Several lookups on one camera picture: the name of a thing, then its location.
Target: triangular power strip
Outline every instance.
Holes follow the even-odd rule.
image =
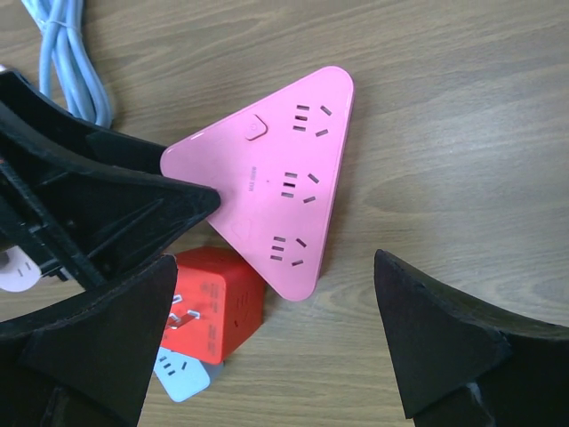
[[[160,347],[154,373],[170,399],[180,403],[207,389],[222,368]]]
[[[213,187],[208,221],[284,298],[316,287],[354,85],[327,67],[167,149],[165,176]]]

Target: light blue power strip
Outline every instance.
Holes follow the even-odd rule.
[[[223,364],[210,365],[160,347],[154,372],[174,402],[183,402],[209,387]]]

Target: wooden table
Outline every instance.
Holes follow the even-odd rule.
[[[412,425],[373,291],[378,248],[569,325],[569,3],[87,3],[115,128],[146,140],[172,144],[327,64],[357,86],[316,293],[270,293],[261,330],[188,402],[153,378],[140,426]],[[0,62],[36,82],[39,33],[19,1],[0,0],[0,36]],[[206,224],[172,250],[204,243],[222,244]],[[4,293],[0,315],[79,291]]]

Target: blue power cord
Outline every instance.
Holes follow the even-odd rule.
[[[110,127],[113,113],[107,93],[81,37],[83,0],[22,0],[43,34],[39,54],[39,90],[52,97],[52,61],[68,111]]]

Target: black plastic part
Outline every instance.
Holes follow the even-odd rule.
[[[163,256],[129,278],[0,324],[0,425],[134,426],[177,267]]]
[[[0,73],[0,246],[86,289],[150,262],[220,206],[214,189],[159,175],[163,151]]]
[[[478,300],[383,251],[375,290],[417,427],[569,425],[569,328]]]

